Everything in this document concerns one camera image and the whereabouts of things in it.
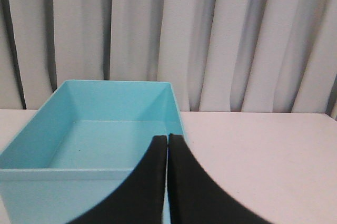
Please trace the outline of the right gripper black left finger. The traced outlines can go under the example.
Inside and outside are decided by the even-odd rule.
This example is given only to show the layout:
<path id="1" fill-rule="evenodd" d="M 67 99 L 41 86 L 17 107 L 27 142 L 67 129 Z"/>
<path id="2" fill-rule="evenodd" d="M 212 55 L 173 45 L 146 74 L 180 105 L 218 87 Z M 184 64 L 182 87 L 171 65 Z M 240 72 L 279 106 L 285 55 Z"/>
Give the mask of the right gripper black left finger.
<path id="1" fill-rule="evenodd" d="M 167 136 L 155 135 L 127 178 L 92 209 L 70 223 L 162 223 Z"/>

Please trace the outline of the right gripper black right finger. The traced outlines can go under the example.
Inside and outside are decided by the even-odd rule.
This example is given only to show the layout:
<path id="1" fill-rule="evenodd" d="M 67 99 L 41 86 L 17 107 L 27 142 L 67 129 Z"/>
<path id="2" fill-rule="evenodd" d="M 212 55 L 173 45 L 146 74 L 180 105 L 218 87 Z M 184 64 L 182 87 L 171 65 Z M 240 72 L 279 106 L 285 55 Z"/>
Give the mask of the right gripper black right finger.
<path id="1" fill-rule="evenodd" d="M 268 222 L 224 191 L 178 134 L 168 138 L 167 189 L 171 223 Z"/>

